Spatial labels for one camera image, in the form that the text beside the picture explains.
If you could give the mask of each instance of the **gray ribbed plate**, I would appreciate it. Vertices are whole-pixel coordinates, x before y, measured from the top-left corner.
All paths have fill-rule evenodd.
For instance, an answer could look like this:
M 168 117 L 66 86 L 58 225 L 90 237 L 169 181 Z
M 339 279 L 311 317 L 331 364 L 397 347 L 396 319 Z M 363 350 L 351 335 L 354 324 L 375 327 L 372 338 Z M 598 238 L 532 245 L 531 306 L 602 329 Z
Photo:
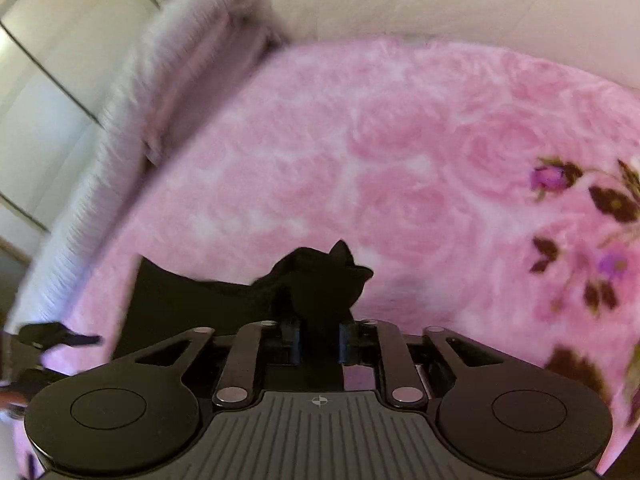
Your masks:
M 48 480 L 65 476 L 49 474 Z M 141 480 L 489 480 L 453 456 L 416 413 L 373 392 L 267 392 L 217 415 L 185 455 Z M 582 473 L 575 480 L 595 480 Z

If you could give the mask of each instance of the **crosshair symbol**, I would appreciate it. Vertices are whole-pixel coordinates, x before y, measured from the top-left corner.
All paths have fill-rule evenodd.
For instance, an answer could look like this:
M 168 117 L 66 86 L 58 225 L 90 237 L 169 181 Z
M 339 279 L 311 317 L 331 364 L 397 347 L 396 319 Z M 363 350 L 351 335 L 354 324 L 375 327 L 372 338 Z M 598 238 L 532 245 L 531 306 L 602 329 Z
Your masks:
M 323 397 L 322 395 L 318 395 L 317 397 L 314 397 L 313 399 L 311 399 L 311 402 L 320 408 L 331 401 L 326 397 Z

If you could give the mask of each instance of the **purple flower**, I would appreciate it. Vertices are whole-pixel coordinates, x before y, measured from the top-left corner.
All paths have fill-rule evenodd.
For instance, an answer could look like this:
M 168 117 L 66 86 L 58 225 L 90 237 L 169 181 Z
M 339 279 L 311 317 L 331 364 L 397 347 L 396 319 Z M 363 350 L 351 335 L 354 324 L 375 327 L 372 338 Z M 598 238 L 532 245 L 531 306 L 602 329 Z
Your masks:
M 598 270 L 604 274 L 607 279 L 622 278 L 628 269 L 629 262 L 625 254 L 620 252 L 609 252 L 604 255 L 603 259 L 598 263 Z
M 564 170 L 557 166 L 543 166 L 531 173 L 531 189 L 535 191 L 560 191 L 568 187 Z

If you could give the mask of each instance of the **crumpled black garment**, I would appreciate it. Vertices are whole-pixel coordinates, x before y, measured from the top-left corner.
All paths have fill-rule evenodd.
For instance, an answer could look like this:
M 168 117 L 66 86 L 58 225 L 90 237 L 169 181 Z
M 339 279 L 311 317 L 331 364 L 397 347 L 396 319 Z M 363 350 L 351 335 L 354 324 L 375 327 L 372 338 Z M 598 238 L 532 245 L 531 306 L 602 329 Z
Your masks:
M 308 371 L 306 386 L 341 388 L 338 327 L 353 320 L 350 308 L 372 276 L 372 270 L 355 265 L 344 241 L 328 254 L 298 248 L 251 285 L 198 282 L 143 258 L 112 357 L 198 326 L 210 326 L 217 335 L 232 335 L 251 322 L 297 319 L 303 339 L 303 367 Z

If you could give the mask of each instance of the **bed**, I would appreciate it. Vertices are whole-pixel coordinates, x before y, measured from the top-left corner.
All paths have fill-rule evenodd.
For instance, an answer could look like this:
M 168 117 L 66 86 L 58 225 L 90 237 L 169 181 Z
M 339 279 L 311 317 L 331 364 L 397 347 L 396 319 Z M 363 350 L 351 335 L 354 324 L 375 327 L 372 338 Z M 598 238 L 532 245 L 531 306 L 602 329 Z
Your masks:
M 272 28 L 252 32 L 224 100 L 220 73 L 190 62 L 164 122 L 148 105 L 136 153 L 161 167 L 141 186 L 140 157 L 123 152 L 137 184 L 68 303 L 42 316 L 106 343 L 47 365 L 109 359 L 140 255 L 249 283 L 343 238 L 375 272 L 355 317 L 446 325 L 589 382 L 614 419 L 604 471 L 638 425 L 638 97 L 503 48 L 387 36 L 273 50 Z M 19 423 L 15 438 L 23 463 Z

